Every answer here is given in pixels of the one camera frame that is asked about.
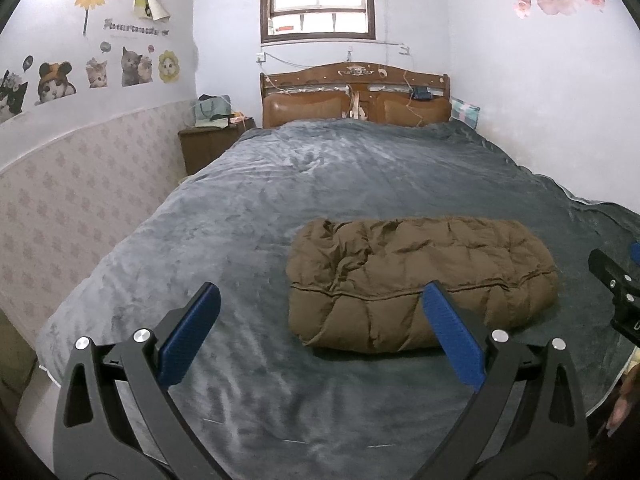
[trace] wooden headboard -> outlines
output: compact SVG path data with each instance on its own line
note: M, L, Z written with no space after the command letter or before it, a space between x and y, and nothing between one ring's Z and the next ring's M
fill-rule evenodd
M410 100L409 88L427 86L431 101ZM262 127L296 119L353 117L424 126L448 121L449 76L409 72L375 63L345 62L299 72L260 74Z

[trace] brown puffer jacket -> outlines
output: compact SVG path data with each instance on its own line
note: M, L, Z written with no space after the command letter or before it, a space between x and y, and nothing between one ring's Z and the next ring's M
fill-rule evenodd
M481 218L316 219L296 235L287 275L289 326L305 345L367 354L438 345L421 301L431 280L491 330L527 324L558 282L526 227Z

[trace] fleece bedsheet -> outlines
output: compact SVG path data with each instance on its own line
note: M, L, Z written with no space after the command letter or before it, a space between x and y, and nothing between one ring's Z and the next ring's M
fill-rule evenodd
M601 248L630 269L640 218L570 200L459 121L295 121L245 133L78 285L40 332L40 363L60 381L80 336L123 340L210 281L222 313L170 394L234 478L410 478L471 390L439 350L388 357L304 348L287 326L285 272L296 232L313 218L408 216L516 220L540 238L558 266L558 302L514 336L564 338L587 409L599 402L632 345L609 327L610 294L587 258ZM131 413L143 448L157 456ZM501 423L497 433L506 430Z

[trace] wooden cabinet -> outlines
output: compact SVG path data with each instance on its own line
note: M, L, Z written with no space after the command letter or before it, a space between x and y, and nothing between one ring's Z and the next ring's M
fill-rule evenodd
M187 174L192 175L206 168L251 128L255 128L255 121L246 118L240 123L230 124L223 130L204 126L178 132Z

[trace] blue gripper pad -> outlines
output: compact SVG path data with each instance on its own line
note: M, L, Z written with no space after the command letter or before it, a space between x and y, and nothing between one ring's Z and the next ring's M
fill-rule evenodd
M629 252L631 254L631 259L635 262L635 264L640 265L640 242L632 244Z
M460 381L480 390L486 377L484 352L433 283L424 287L422 308Z
M209 283L162 345L158 384L168 388L182 381L220 314L220 303L220 291Z

